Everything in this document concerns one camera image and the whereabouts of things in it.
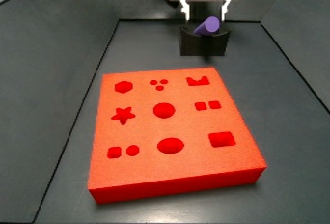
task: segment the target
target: shape sorter board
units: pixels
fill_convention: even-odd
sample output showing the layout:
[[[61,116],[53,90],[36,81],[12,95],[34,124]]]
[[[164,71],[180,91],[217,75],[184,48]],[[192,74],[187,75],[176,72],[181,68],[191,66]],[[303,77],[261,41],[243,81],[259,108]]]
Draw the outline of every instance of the shape sorter board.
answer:
[[[215,68],[102,76],[88,182],[98,204],[255,183],[265,167]]]

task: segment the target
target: dark gray tabletop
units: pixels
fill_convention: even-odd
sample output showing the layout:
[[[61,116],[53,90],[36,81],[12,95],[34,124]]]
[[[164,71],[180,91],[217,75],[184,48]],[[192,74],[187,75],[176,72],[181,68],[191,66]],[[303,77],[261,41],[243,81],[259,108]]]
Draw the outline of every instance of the dark gray tabletop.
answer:
[[[330,117],[257,23],[229,23],[224,57],[180,57],[180,22],[120,22],[36,222],[301,223],[330,218]],[[256,184],[98,206],[86,190],[104,73],[213,66],[268,169]]]

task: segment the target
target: circular hole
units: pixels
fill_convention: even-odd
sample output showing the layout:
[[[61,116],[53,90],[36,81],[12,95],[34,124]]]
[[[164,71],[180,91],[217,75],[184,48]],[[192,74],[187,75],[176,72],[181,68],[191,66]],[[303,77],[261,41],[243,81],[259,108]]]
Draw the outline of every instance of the circular hole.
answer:
[[[169,118],[173,112],[175,108],[169,103],[159,103],[153,107],[153,114],[161,119]]]
[[[129,156],[136,156],[138,154],[138,147],[136,145],[129,145],[126,148],[126,153]]]
[[[161,83],[161,84],[167,84],[168,81],[167,81],[165,79],[163,79],[163,80],[160,81],[160,83]]]
[[[156,87],[156,90],[157,90],[157,91],[161,91],[163,89],[164,89],[163,86],[157,86],[157,87]]]
[[[167,138],[159,142],[157,149],[164,154],[175,154],[181,151],[184,143],[177,138]]]

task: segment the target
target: shape cutout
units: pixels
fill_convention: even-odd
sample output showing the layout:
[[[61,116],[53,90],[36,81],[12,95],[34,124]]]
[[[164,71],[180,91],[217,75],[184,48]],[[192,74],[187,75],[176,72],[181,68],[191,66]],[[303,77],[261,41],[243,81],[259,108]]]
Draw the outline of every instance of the shape cutout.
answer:
[[[159,142],[159,151],[164,154],[176,154],[183,150],[184,143],[177,138],[167,138]]]
[[[132,83],[128,81],[121,81],[114,84],[114,91],[124,94],[132,89]]]
[[[221,108],[220,102],[217,100],[209,101],[208,105],[209,105],[211,109],[220,109]]]
[[[121,156],[121,148],[120,147],[110,147],[108,148],[108,158],[118,158]]]
[[[121,125],[124,125],[128,119],[134,118],[134,114],[130,113],[130,107],[121,109],[116,108],[116,115],[110,118],[112,120],[118,120]]]
[[[169,118],[173,112],[175,108],[169,103],[159,103],[153,107],[153,114],[161,119]]]
[[[203,76],[200,80],[193,80],[191,77],[187,77],[187,83],[189,86],[201,86],[208,85],[209,81],[205,76]]]
[[[205,103],[204,102],[196,102],[195,108],[197,111],[204,111],[207,109]]]
[[[129,156],[136,156],[138,154],[138,147],[136,145],[129,145],[126,148],[126,154]]]
[[[208,139],[213,148],[233,146],[236,144],[231,132],[209,133]]]

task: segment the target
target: purple shape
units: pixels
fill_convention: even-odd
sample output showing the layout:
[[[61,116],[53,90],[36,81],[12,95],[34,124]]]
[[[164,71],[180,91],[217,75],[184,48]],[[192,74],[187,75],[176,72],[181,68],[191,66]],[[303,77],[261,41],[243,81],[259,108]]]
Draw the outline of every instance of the purple shape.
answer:
[[[215,16],[211,16],[195,29],[195,35],[207,35],[211,36],[220,27],[220,21]]]

